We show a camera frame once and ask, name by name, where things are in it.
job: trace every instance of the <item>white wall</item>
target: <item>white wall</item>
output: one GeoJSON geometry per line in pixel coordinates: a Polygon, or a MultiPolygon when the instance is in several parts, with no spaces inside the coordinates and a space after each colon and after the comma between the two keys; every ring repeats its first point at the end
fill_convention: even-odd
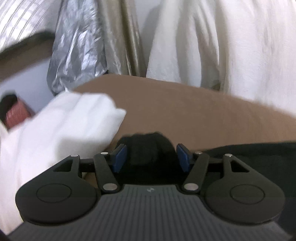
{"type": "MultiPolygon", "coordinates": [[[[146,65],[148,64],[161,1],[162,0],[135,0],[140,38],[143,45],[146,65]]],[[[46,82],[48,65],[49,59],[46,59],[9,77],[1,82],[0,95],[6,91],[13,90],[35,112],[41,110],[53,98],[46,82]]]]}
{"type": "Polygon", "coordinates": [[[140,38],[143,45],[146,65],[152,46],[162,0],[135,0],[140,38]]]}
{"type": "Polygon", "coordinates": [[[40,111],[53,98],[46,82],[50,59],[24,69],[0,84],[0,96],[15,91],[35,112],[40,111]]]}

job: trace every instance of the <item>metal screw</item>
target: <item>metal screw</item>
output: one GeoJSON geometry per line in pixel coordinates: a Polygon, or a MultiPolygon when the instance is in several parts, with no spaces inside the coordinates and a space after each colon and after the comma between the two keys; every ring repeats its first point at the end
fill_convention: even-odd
{"type": "Polygon", "coordinates": [[[196,191],[198,189],[198,185],[196,183],[186,183],[184,188],[188,191],[196,191]]]}
{"type": "Polygon", "coordinates": [[[106,183],[103,185],[103,189],[106,191],[114,191],[117,189],[117,185],[115,183],[106,183]]]}

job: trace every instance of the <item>white cloth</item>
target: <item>white cloth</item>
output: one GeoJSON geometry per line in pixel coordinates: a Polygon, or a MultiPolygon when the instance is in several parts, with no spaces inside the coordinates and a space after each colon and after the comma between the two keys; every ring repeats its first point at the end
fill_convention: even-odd
{"type": "Polygon", "coordinates": [[[126,111],[106,94],[59,94],[38,115],[1,139],[0,229],[8,234],[22,223],[17,190],[71,154],[91,158],[117,133],[126,111]]]}
{"type": "Polygon", "coordinates": [[[296,115],[295,0],[164,0],[147,77],[296,115]]]}

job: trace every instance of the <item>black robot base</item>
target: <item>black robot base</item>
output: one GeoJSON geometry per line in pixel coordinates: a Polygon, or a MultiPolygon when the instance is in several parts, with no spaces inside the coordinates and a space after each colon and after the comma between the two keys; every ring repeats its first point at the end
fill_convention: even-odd
{"type": "Polygon", "coordinates": [[[118,183],[124,144],[93,159],[65,158],[19,189],[24,223],[10,240],[289,240],[276,223],[280,187],[231,154],[176,151],[186,178],[171,185],[118,183]],[[82,172],[95,172],[98,189],[82,172]]]}

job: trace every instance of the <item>ribbed gray surface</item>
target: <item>ribbed gray surface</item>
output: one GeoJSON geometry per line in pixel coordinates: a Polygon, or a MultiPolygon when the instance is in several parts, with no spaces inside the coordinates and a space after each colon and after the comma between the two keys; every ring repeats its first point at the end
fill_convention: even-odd
{"type": "Polygon", "coordinates": [[[290,238],[276,223],[243,227],[220,220],[197,196],[173,185],[126,185],[104,195],[92,212],[63,226],[23,223],[12,241],[280,241],[290,238]]]}

